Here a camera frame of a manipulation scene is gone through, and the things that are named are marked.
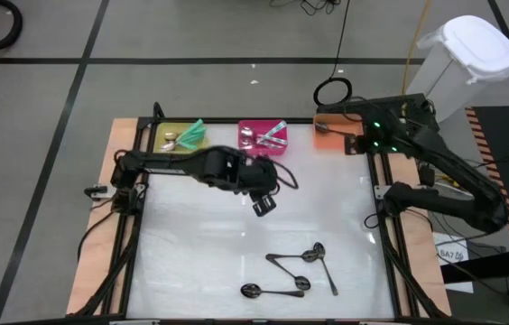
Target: red object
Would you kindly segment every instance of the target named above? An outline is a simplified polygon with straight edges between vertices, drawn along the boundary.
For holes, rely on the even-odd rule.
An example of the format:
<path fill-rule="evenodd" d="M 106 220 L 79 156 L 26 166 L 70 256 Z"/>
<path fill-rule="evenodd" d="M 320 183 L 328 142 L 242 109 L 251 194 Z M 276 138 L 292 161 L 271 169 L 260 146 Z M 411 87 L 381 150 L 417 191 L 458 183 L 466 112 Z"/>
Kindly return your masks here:
<path fill-rule="evenodd" d="M 282 155 L 284 151 L 287 149 L 287 145 L 278 144 L 281 146 L 281 148 L 269 148 L 264 145 L 256 144 L 256 136 L 257 135 L 264 135 L 267 132 L 271 131 L 272 128 L 277 126 L 279 123 L 283 122 L 281 119 L 276 120 L 242 120 L 238 122 L 238 148 L 243 149 L 244 146 L 241 144 L 241 141 L 243 140 L 243 136 L 240 134 L 240 130 L 242 127 L 249 127 L 251 130 L 253 130 L 254 133 L 254 145 L 252 148 L 245 148 L 246 152 L 253 156 L 258 155 L 270 155 L 270 156 L 277 156 Z M 287 141 L 287 126 L 283 129 L 279 130 L 279 132 L 275 133 L 273 135 L 275 138 L 283 139 Z"/>

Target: white plastic bin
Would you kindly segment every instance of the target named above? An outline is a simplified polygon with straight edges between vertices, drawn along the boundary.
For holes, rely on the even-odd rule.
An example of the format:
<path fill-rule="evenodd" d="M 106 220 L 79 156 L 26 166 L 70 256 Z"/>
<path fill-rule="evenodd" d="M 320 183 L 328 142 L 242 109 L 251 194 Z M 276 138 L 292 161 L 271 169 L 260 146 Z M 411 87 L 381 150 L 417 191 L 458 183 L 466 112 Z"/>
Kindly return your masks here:
<path fill-rule="evenodd" d="M 481 18 L 454 18 L 423 36 L 417 46 L 432 49 L 407 93 L 423 93 L 432 100 L 438 122 L 463 107 L 488 83 L 509 77 L 509 40 Z"/>

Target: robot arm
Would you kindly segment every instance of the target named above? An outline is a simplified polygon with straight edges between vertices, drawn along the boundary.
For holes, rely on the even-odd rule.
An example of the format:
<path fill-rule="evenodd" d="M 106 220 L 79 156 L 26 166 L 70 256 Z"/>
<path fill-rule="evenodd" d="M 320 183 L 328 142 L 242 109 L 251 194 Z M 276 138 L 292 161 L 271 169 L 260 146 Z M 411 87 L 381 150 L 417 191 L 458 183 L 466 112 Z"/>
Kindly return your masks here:
<path fill-rule="evenodd" d="M 457 157 L 445 145 L 440 135 L 426 125 L 403 121 L 391 110 L 368 102 L 368 107 L 355 103 L 337 103 L 323 110 L 339 110 L 357 114 L 363 119 L 365 135 L 356 142 L 360 153 L 400 152 L 408 157 L 431 163 L 468 190 L 473 200 L 442 197 L 435 190 L 413 189 L 395 182 L 384 195 L 387 211 L 398 214 L 409 207 L 417 207 L 464 219 L 472 228 L 493 233 L 505 226 L 509 210 L 498 187 L 486 176 Z M 414 123 L 415 131 L 407 131 L 405 123 Z"/>
<path fill-rule="evenodd" d="M 209 187 L 235 194 L 248 193 L 258 217 L 276 207 L 272 195 L 278 190 L 278 181 L 295 190 L 299 188 L 293 175 L 279 163 L 266 157 L 250 157 L 235 148 L 222 145 L 191 154 L 119 151 L 115 154 L 115 161 L 116 167 L 110 182 L 116 187 L 113 210 L 119 212 L 127 211 L 132 206 L 137 196 L 134 185 L 143 172 L 188 175 Z M 277 175 L 275 164 L 290 174 L 293 184 Z"/>

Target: wooden board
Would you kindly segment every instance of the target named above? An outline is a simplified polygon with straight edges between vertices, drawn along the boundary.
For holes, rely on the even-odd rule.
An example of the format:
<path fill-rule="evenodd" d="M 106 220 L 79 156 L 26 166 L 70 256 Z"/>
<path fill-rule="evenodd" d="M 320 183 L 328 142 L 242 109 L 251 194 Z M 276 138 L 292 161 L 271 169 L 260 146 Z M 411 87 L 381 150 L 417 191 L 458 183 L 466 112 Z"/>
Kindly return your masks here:
<path fill-rule="evenodd" d="M 413 187 L 419 185 L 419 173 L 413 159 L 407 159 L 402 153 L 389 154 L 389 164 L 394 181 L 402 181 Z M 410 209 L 429 217 L 426 210 Z M 401 223 L 413 276 L 437 307 L 450 315 L 449 300 L 429 222 L 421 216 L 405 211 L 401 214 Z M 424 311 L 422 308 L 419 310 L 422 316 Z"/>
<path fill-rule="evenodd" d="M 114 152 L 119 149 L 132 148 L 136 123 L 137 119 L 135 118 L 116 119 L 114 121 L 99 177 L 100 183 L 109 183 L 110 175 L 114 170 Z M 389 155 L 389 160 L 395 181 L 402 181 L 412 186 L 419 184 L 419 176 L 414 160 L 409 160 L 399 153 Z M 377 171 L 377 173 L 383 175 L 383 171 Z M 92 224 L 104 217 L 109 209 L 110 206 L 108 205 L 93 211 L 88 226 L 91 227 Z M 419 212 L 427 215 L 424 210 L 419 210 Z M 85 242 L 69 299 L 68 313 L 80 309 L 105 278 L 116 236 L 117 221 L 117 216 L 112 217 L 94 231 Z M 437 306 L 445 313 L 450 314 L 449 301 L 429 223 L 411 212 L 402 214 L 402 223 L 413 276 Z M 405 313 L 408 308 L 406 308 L 404 282 L 398 274 L 397 279 L 400 280 L 398 288 L 401 291 L 399 292 L 399 299 L 403 315 L 407 315 Z M 121 287 L 122 279 L 118 278 L 111 311 L 117 311 L 120 293 L 118 289 Z"/>
<path fill-rule="evenodd" d="M 114 170 L 114 153 L 120 149 L 131 149 L 136 134 L 137 118 L 118 118 L 112 124 L 108 145 L 102 162 L 99 183 L 109 183 Z M 90 213 L 88 228 L 110 212 L 110 204 L 95 209 Z M 108 273 L 110 256 L 116 236 L 118 215 L 110 217 L 95 231 L 92 231 L 82 247 L 82 255 L 76 270 L 72 293 L 69 298 L 67 313 L 72 313 L 84 306 L 96 291 Z"/>

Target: black metal frame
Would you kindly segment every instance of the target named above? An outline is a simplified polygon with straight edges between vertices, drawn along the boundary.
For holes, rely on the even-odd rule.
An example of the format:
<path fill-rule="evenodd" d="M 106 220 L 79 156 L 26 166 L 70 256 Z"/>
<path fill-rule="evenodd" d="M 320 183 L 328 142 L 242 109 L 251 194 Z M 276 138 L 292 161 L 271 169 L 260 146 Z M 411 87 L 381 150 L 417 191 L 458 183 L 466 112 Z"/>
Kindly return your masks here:
<path fill-rule="evenodd" d="M 268 117 L 268 118 L 260 118 L 260 117 L 252 117 L 255 119 L 276 119 L 276 117 Z M 205 124 L 237 124 L 240 120 L 248 119 L 245 117 L 207 117 L 202 118 Z M 154 138 L 156 136 L 156 130 L 158 128 L 158 125 L 162 122 L 170 122 L 170 123 L 192 123 L 197 120 L 196 117 L 165 117 L 162 111 L 160 110 L 160 107 L 155 106 L 154 108 L 154 116 L 153 117 L 139 117 L 137 127 L 136 127 L 136 134 L 134 137 L 134 144 L 133 148 L 140 148 L 140 144 L 142 142 L 143 138 L 143 130 L 150 126 L 150 134 L 148 139 L 148 145 L 146 147 L 146 151 L 151 151 L 154 147 Z M 284 118 L 284 120 L 287 122 L 287 124 L 308 124 L 311 125 L 313 123 L 313 120 L 311 117 L 295 117 L 295 118 Z M 384 175 L 385 175 L 385 182 L 387 185 L 391 185 L 393 183 L 393 179 L 391 177 L 391 166 L 389 165 L 388 158 L 386 157 L 386 154 L 383 155 L 385 157 L 383 159 L 384 165 Z M 378 185 L 378 177 L 377 177 L 377 171 L 375 168 L 374 163 L 374 156 L 368 155 L 367 159 L 369 160 L 369 171 L 371 172 L 372 182 L 374 185 Z M 148 180 L 148 175 L 144 175 L 143 182 L 146 182 Z M 378 205 L 380 200 L 375 199 L 375 204 Z M 134 223 L 138 226 L 142 224 L 142 213 L 140 216 L 134 217 Z M 128 216 L 120 216 L 118 228 L 116 231 L 116 237 L 115 237 L 115 243 L 113 247 L 112 252 L 112 261 L 110 264 L 110 267 L 114 266 L 116 264 L 117 258 L 120 256 L 120 252 L 122 251 L 122 245 L 123 240 L 126 236 L 126 222 L 127 222 Z M 403 256 L 403 261 L 409 265 L 409 258 L 407 256 L 407 249 L 404 242 L 404 236 L 403 236 L 403 229 L 401 228 L 401 220 L 398 218 L 394 218 L 393 222 L 395 223 L 395 233 L 397 234 L 397 248 Z M 387 227 L 384 223 L 384 216 L 379 216 L 379 227 L 380 231 L 387 232 Z M 140 227 L 133 227 L 133 231 L 140 231 Z M 132 278 L 134 275 L 134 263 L 135 263 L 135 256 L 136 252 L 134 251 L 133 256 L 130 258 L 128 264 L 126 265 L 126 271 L 125 271 L 125 279 L 124 279 L 124 285 L 123 285 L 123 291 L 120 297 L 120 303 L 118 307 L 118 313 L 125 315 L 127 308 L 128 308 L 128 301 L 129 301 L 129 295 L 130 295 L 130 288 L 132 283 Z M 391 300 L 392 300 L 392 306 L 393 306 L 393 313 L 394 317 L 398 318 L 401 317 L 401 307 L 399 304 L 399 295 L 397 291 L 397 285 L 396 285 L 396 279 L 393 269 L 393 264 L 389 260 L 387 256 L 384 257 L 385 260 L 385 269 L 387 272 L 387 276 L 389 279 L 389 289 L 391 294 Z M 109 313 L 110 311 L 110 303 L 112 301 L 114 291 L 109 291 L 109 293 L 106 295 L 104 301 L 103 301 L 103 307 L 102 312 L 103 313 Z M 417 302 L 415 301 L 414 295 L 411 291 L 408 290 L 408 294 L 410 297 L 409 305 L 412 315 L 419 316 L 419 310 L 417 307 Z"/>
<path fill-rule="evenodd" d="M 276 119 L 276 117 L 272 118 L 260 118 L 260 117 L 211 117 L 211 118 L 203 118 L 205 124 L 237 124 L 238 121 L 244 120 L 244 119 Z M 167 118 L 162 113 L 162 110 L 159 106 L 155 105 L 154 107 L 154 116 L 152 117 L 139 117 L 136 127 L 136 133 L 134 136 L 134 143 L 133 148 L 140 148 L 140 145 L 143 140 L 143 131 L 146 128 L 150 128 L 149 133 L 149 139 L 148 144 L 146 147 L 147 151 L 151 151 L 154 147 L 154 138 L 156 137 L 156 130 L 158 128 L 158 124 L 162 122 L 172 122 L 172 123 L 192 123 L 195 122 L 197 118 L 189 118 L 189 117 L 173 117 L 173 118 Z M 295 125 L 310 125 L 313 123 L 312 118 L 284 118 L 284 120 L 288 124 L 295 124 Z M 368 153 L 366 155 L 369 173 L 371 176 L 372 184 L 375 185 L 381 185 L 379 184 L 379 179 L 377 175 L 377 169 L 375 165 L 375 156 Z M 384 173 L 384 182 L 385 185 L 391 185 L 393 183 L 393 177 L 391 174 L 391 166 L 389 164 L 389 159 L 386 153 L 381 154 L 381 160 L 383 165 L 383 173 Z M 142 178 L 142 182 L 148 182 L 148 174 L 145 174 Z M 375 208 L 377 211 L 379 211 L 379 208 L 381 206 L 381 201 L 378 200 L 374 195 L 375 200 Z M 143 209 L 144 205 L 144 196 L 141 197 L 141 207 Z M 112 284 L 111 290 L 109 290 L 104 297 L 104 300 L 102 301 L 102 314 L 101 315 L 93 315 L 93 316 L 73 316 L 63 319 L 53 319 L 53 320 L 31 320 L 31 321 L 24 321 L 24 322 L 16 322 L 12 324 L 18 324 L 18 325 L 34 325 L 34 324 L 51 324 L 51 325 L 61 325 L 61 324 L 84 324 L 84 325 L 107 325 L 111 322 L 121 321 L 121 320 L 128 320 L 125 315 L 128 308 L 128 301 L 130 296 L 130 288 L 133 280 L 134 275 L 134 263 L 135 263 L 135 257 L 136 257 L 136 248 L 138 245 L 138 238 L 140 235 L 140 226 L 142 224 L 142 217 L 143 217 L 143 211 L 141 210 L 141 213 L 139 213 L 136 216 L 133 216 L 134 218 L 134 224 L 132 227 L 132 232 L 130 234 L 130 237 L 135 237 L 135 243 L 134 243 L 134 252 L 129 257 L 128 262 L 125 265 L 125 278 L 124 278 L 124 285 L 123 290 L 120 297 L 120 302 L 118 306 L 118 313 L 116 314 L 110 314 L 110 308 L 111 308 L 111 301 L 112 301 L 112 295 L 115 289 L 115 283 L 116 280 L 114 280 L 114 283 Z M 118 262 L 118 257 L 121 255 L 122 252 L 122 245 L 125 236 L 127 235 L 125 233 L 126 231 L 126 223 L 127 219 L 129 217 L 126 215 L 121 215 L 119 219 L 119 224 L 117 226 L 116 231 L 116 237 L 115 237 L 115 243 L 113 247 L 113 253 L 112 253 L 112 261 L 110 267 L 112 268 L 114 265 Z M 389 229 L 387 228 L 387 225 L 385 223 L 385 214 L 384 213 L 378 213 L 377 219 L 379 223 L 379 231 L 381 232 L 381 238 L 383 241 L 382 245 L 391 245 L 390 238 L 389 238 Z M 407 270 L 410 271 L 409 267 L 409 258 L 407 256 L 407 247 L 404 242 L 404 235 L 403 235 L 403 227 L 401 225 L 401 220 L 399 218 L 393 218 L 393 228 L 394 228 L 394 234 L 396 235 L 396 241 L 397 241 L 397 250 L 400 253 L 402 262 L 407 266 Z M 385 263 L 385 270 L 387 272 L 387 278 L 389 281 L 389 291 L 391 295 L 391 302 L 393 307 L 393 315 L 394 320 L 389 320 L 390 322 L 393 321 L 399 321 L 401 323 L 409 323 L 409 324 L 457 324 L 459 323 L 458 320 L 453 319 L 425 319 L 425 318 L 419 318 L 419 304 L 417 303 L 415 299 L 415 295 L 413 292 L 406 286 L 407 294 L 408 294 L 408 303 L 409 308 L 411 312 L 411 316 L 402 316 L 401 311 L 401 304 L 399 303 L 399 293 L 397 288 L 397 281 L 398 279 L 395 277 L 395 270 L 394 265 L 391 261 L 391 259 L 384 255 L 384 263 Z M 257 322 L 260 322 L 259 320 L 154 320 L 160 324 L 197 324 L 197 325 L 207 325 L 207 324 L 255 324 Z M 303 320 L 303 321 L 297 321 L 297 320 L 266 320 L 265 324 L 309 324 L 309 325 L 317 325 L 317 324 L 359 324 L 363 321 L 360 320 Z M 469 322 L 468 324 L 485 324 L 483 322 Z"/>

